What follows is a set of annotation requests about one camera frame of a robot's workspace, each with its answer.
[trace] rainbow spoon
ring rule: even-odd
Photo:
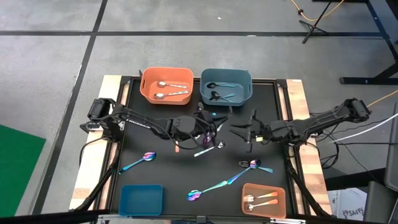
[[[119,170],[119,174],[122,174],[123,172],[129,170],[130,168],[132,168],[133,166],[137,165],[138,163],[142,162],[142,161],[152,161],[156,158],[156,152],[146,152],[144,154],[144,156],[142,157],[142,159],[138,160],[135,163],[132,163],[128,166],[123,167],[121,170]]]
[[[261,166],[260,166],[261,162],[257,162],[257,163],[258,163],[259,165],[258,165],[256,168],[254,168],[254,169],[260,169],[260,170],[264,170],[264,171],[270,172],[270,173],[273,173],[273,172],[274,172],[274,170],[271,169],[271,168],[261,167]],[[239,162],[239,165],[240,165],[241,167],[245,168],[245,167],[247,167],[249,164],[248,164],[248,162],[246,162],[246,161],[241,161],[241,162]]]
[[[219,187],[224,187],[226,185],[231,185],[238,177],[242,176],[246,171],[248,171],[249,169],[257,169],[260,165],[260,160],[252,160],[250,162],[250,166],[248,168],[246,168],[244,171],[238,173],[237,175],[235,175],[234,177],[230,178],[229,180],[224,180],[221,183],[214,185],[206,190],[203,191],[199,191],[199,190],[191,190],[191,192],[188,193],[187,195],[187,200],[188,201],[196,201],[200,198],[200,196],[209,191],[209,190],[213,190],[213,189],[217,189]]]

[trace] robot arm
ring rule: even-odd
[[[161,139],[185,141],[201,134],[215,136],[217,128],[228,119],[227,116],[213,116],[209,111],[203,109],[201,103],[193,116],[155,119],[126,108],[122,104],[117,105],[115,101],[108,98],[95,99],[87,117],[90,121],[80,127],[88,132],[101,126],[104,131],[103,136],[111,141],[121,140],[121,123],[123,121],[150,129]]]
[[[293,121],[273,121],[264,125],[256,119],[256,111],[252,112],[249,124],[232,125],[235,128],[243,128],[246,131],[231,130],[232,133],[243,138],[248,144],[255,141],[286,142],[290,145],[305,143],[311,134],[320,134],[326,128],[340,124],[344,121],[360,123],[369,119],[371,112],[362,100],[347,99],[341,105],[333,109],[312,116],[308,119],[295,119]]]

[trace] concrete floor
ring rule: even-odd
[[[387,33],[393,40],[398,39],[398,22],[386,2],[371,2]],[[100,4],[100,0],[3,0],[0,30],[92,30]],[[325,7],[325,3],[311,0],[298,4],[312,18]],[[289,0],[109,0],[99,30],[302,32],[305,29],[299,19]],[[365,4],[344,3],[318,26],[331,32],[378,31]],[[0,89],[5,91],[0,96],[0,124],[47,139],[18,215],[31,212],[88,39],[0,36]],[[196,76],[206,68],[238,68],[249,70],[253,78],[302,79],[312,112],[329,110],[351,97],[370,103],[396,90],[396,86],[338,83],[338,77],[373,77],[390,66],[394,60],[384,40],[311,38],[305,45],[301,41],[301,37],[97,37],[43,213],[68,210],[79,150],[86,141],[86,134],[78,126],[86,121],[103,75],[137,75],[139,69],[163,66],[187,67]],[[396,99],[394,96],[374,105],[369,122],[390,116]],[[338,130],[354,126],[342,124]],[[385,142],[389,133],[387,124],[355,141]],[[334,152],[326,141],[319,146],[322,157]],[[387,146],[349,148],[368,169],[385,165]],[[344,149],[340,153],[336,170],[346,174],[363,171]],[[325,176],[333,175],[334,172],[325,171]]]

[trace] wooden frame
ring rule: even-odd
[[[118,97],[119,87],[121,84],[121,75],[105,75],[98,97],[116,99]],[[286,80],[287,89],[289,92],[290,107],[292,110],[293,119],[308,118],[308,106],[305,99],[304,88],[301,80]],[[125,104],[127,99],[128,84],[125,84],[121,103]],[[282,106],[282,116],[287,119],[287,107],[285,104],[285,96],[282,87],[279,87],[279,96]],[[87,142],[101,137],[102,131],[95,131],[89,133]],[[316,144],[314,139],[308,140],[310,143]],[[111,154],[108,165],[113,160],[113,156],[117,147],[117,143],[111,146]],[[79,206],[84,199],[90,194],[95,185],[100,179],[101,168],[106,150],[106,141],[97,141],[86,146],[81,166],[77,176],[75,189],[73,191],[72,200],[70,202],[70,209]],[[314,196],[315,200],[322,206],[322,208],[331,213],[329,198],[326,191],[325,180],[318,157],[318,151],[311,145],[300,147],[300,158],[302,161],[302,170],[305,179],[305,185]],[[108,196],[109,180],[102,191],[101,201],[99,202],[99,209],[105,208],[106,198]],[[297,200],[297,207],[299,214],[304,214],[302,196],[299,188],[295,184],[295,193]]]

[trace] blue bin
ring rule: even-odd
[[[235,88],[216,86],[208,88],[209,83],[223,83],[235,85]],[[235,96],[225,100],[210,100],[211,91],[216,91],[220,96],[234,93]],[[252,80],[249,72],[236,69],[208,68],[201,73],[200,94],[207,105],[216,106],[242,106],[252,95]]]
[[[162,213],[161,185],[125,185],[122,187],[119,215],[155,216]]]

